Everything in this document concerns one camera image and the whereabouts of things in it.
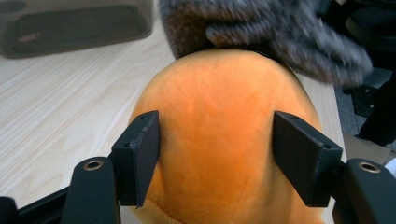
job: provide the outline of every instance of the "gray furry fabric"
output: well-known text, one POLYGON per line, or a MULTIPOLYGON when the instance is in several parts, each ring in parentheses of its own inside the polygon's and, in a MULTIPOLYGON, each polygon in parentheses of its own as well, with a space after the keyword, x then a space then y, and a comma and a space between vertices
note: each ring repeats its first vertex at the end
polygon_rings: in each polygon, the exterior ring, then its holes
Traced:
POLYGON ((316 16, 318 2, 160 0, 160 11, 176 58, 211 47, 259 45, 302 75, 358 86, 372 72, 370 58, 316 16))

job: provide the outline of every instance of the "stuffed pumpkin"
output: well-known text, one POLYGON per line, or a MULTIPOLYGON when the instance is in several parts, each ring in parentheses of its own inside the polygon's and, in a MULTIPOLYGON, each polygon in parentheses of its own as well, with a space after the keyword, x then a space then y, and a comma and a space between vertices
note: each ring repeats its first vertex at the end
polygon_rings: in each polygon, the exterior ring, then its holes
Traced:
POLYGON ((131 120, 160 112, 160 158, 143 207, 144 223, 321 223, 276 166, 275 110, 320 130, 296 76, 241 49, 183 57, 154 77, 131 120))

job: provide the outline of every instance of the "orange plush toy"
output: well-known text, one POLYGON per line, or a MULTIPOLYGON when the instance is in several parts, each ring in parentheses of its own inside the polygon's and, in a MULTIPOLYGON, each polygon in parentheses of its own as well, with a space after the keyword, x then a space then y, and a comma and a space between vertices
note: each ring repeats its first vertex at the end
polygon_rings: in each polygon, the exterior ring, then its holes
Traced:
POLYGON ((131 120, 151 110, 161 153, 145 204, 133 209, 144 223, 322 223, 273 157, 276 110, 320 130, 289 69, 241 49, 196 52, 150 81, 131 120))

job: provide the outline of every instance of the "transparent gray bin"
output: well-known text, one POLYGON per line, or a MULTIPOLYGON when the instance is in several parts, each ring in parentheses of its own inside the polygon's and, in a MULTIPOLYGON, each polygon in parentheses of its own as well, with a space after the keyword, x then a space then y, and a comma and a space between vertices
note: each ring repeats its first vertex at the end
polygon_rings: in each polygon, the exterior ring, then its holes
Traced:
POLYGON ((0 0, 0 53, 24 58, 147 37, 152 0, 0 0))

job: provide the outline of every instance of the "floor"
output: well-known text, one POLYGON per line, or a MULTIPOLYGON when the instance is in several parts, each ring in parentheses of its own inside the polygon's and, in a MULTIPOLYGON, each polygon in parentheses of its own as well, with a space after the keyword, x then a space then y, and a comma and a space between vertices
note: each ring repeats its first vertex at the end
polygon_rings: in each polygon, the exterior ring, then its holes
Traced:
MULTIPOLYGON (((390 78, 390 75, 391 72, 388 70, 375 69, 374 74, 365 80, 364 85, 377 89, 390 78)), ((355 114, 352 97, 348 91, 340 87, 335 87, 334 90, 343 133, 348 133, 350 135, 358 134, 361 125, 366 121, 366 117, 355 114)), ((396 142, 387 145, 387 147, 396 152, 396 142)))

